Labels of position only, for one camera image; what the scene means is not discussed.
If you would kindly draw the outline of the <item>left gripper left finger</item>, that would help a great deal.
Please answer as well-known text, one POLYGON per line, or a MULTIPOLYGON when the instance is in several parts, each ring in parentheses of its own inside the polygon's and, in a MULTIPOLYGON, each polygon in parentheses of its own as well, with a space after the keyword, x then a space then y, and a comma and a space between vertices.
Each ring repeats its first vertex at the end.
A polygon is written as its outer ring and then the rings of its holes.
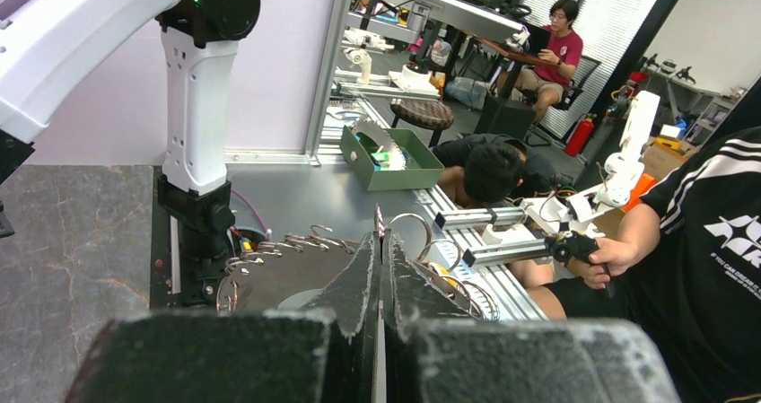
POLYGON ((296 310, 148 313, 109 322, 67 402, 369 402, 381 242, 296 310))

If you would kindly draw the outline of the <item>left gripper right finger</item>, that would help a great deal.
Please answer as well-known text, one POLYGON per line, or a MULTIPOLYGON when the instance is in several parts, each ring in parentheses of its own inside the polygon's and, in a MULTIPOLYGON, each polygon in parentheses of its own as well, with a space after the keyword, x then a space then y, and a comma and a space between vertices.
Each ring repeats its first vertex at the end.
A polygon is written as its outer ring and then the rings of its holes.
POLYGON ((659 351, 624 320, 482 321, 387 232, 381 243, 390 402, 676 402, 659 351))

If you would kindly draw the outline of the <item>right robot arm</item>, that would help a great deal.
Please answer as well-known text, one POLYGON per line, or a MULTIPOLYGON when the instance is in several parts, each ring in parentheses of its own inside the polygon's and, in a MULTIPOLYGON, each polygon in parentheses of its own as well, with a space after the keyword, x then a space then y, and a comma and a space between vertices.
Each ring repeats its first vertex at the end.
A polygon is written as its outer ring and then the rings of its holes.
POLYGON ((235 224, 224 161, 233 60, 261 0, 3 0, 1 175, 34 152, 66 97, 88 83, 98 126, 149 129, 157 203, 171 217, 168 291, 219 305, 235 224))

